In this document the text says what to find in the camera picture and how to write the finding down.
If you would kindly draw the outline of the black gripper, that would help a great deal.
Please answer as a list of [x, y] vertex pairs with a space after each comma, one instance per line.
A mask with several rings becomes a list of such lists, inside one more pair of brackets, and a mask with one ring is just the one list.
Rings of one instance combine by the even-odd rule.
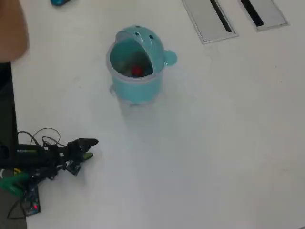
[[78, 138], [68, 143], [68, 146], [43, 146], [43, 167], [66, 168], [70, 161], [70, 154], [78, 154], [76, 162], [85, 162], [93, 157], [89, 150], [98, 144], [95, 138]]

